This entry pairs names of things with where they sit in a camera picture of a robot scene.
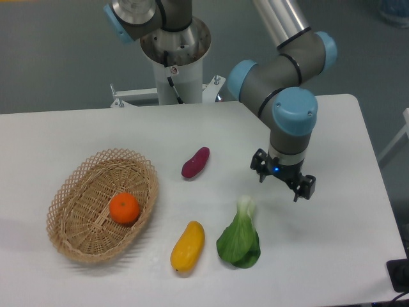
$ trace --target wicker basket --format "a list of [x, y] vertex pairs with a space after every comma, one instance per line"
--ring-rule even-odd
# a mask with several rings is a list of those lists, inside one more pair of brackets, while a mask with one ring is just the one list
[[[109, 217], [111, 198], [122, 192], [134, 195], [141, 206], [134, 224], [118, 224]], [[74, 171], [55, 196], [47, 214], [50, 240], [72, 260], [109, 260], [141, 231], [157, 194], [157, 173], [142, 155], [124, 149], [97, 153]]]

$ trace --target blue joint cap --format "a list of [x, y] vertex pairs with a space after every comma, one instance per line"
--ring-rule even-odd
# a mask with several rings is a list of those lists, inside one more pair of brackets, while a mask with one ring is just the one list
[[317, 100], [302, 88], [282, 90], [276, 95], [272, 108], [277, 126], [291, 136], [310, 134], [317, 122]]
[[254, 65], [257, 65], [257, 63], [247, 59], [237, 64], [230, 72], [228, 89], [235, 99], [240, 100], [240, 91], [242, 90], [244, 79]]
[[332, 39], [331, 36], [326, 34], [326, 32], [316, 32], [324, 43], [325, 47], [325, 64], [323, 72], [330, 68], [337, 60], [338, 57], [338, 49], [335, 40]]
[[114, 28], [117, 36], [123, 43], [132, 43], [134, 40], [129, 34], [125, 31], [121, 23], [117, 20], [114, 12], [111, 10], [109, 4], [104, 6], [104, 12], [108, 17], [108, 21], [111, 23], [111, 26]]

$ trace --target bok choy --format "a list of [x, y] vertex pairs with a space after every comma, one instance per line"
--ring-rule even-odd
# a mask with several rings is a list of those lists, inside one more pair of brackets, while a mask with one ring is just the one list
[[252, 224], [256, 204], [250, 196], [241, 196], [237, 200], [237, 213], [216, 242], [221, 259], [235, 267], [252, 267], [261, 254], [257, 231]]

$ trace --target black cable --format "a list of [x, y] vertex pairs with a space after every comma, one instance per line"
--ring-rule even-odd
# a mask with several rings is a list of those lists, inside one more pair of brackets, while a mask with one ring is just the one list
[[386, 305], [386, 307], [391, 307], [391, 306], [393, 306], [394, 302], [396, 302], [398, 299], [400, 299], [401, 297], [405, 296], [406, 294], [409, 294], [409, 291], [400, 293], [397, 297], [395, 297], [393, 300], [391, 300], [391, 301], [389, 302], [389, 304]]
[[266, 99], [263, 101], [263, 103], [260, 105], [258, 112], [257, 112], [257, 117], [260, 118], [261, 114], [264, 110], [264, 107], [268, 104], [268, 102], [279, 92], [281, 92], [284, 88], [279, 88], [273, 92], [271, 92], [270, 94], [267, 95]]
[[164, 5], [162, 4], [161, 0], [156, 0], [156, 4], [158, 5], [160, 16], [162, 16], [162, 27], [166, 25], [166, 12]]
[[[169, 67], [169, 63], [167, 62], [167, 57], [168, 57], [169, 53], [167, 51], [164, 51], [164, 66]], [[167, 82], [169, 83], [169, 85], [172, 87], [173, 91], [174, 91], [174, 95], [176, 96], [176, 99], [178, 101], [178, 104], [184, 104], [183, 100], [180, 98], [180, 95], [178, 93], [178, 90], [176, 89], [176, 87], [174, 86], [172, 77], [168, 77], [167, 78]]]
[[291, 43], [293, 40], [295, 40], [296, 38], [300, 37], [301, 35], [303, 35], [304, 33], [307, 33], [308, 31], [311, 30], [311, 27], [307, 27], [304, 30], [298, 32], [296, 35], [290, 37], [289, 39], [287, 39], [285, 42], [281, 43], [280, 45], [277, 46], [277, 50], [280, 50], [281, 48], [283, 48], [285, 45]]
[[295, 59], [292, 56], [286, 53], [281, 53], [279, 54], [279, 56], [284, 56], [291, 62], [291, 64], [293, 64], [295, 71], [297, 72], [297, 75], [298, 75], [298, 86], [300, 86], [302, 84], [302, 74], [301, 74], [300, 64], [298, 64], [297, 61], [295, 61]]

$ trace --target toy orange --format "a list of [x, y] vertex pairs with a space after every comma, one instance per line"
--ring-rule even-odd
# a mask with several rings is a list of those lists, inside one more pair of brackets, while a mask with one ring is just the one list
[[117, 223], [131, 223], [136, 220], [140, 212], [137, 199], [130, 193], [119, 193], [109, 203], [109, 213]]

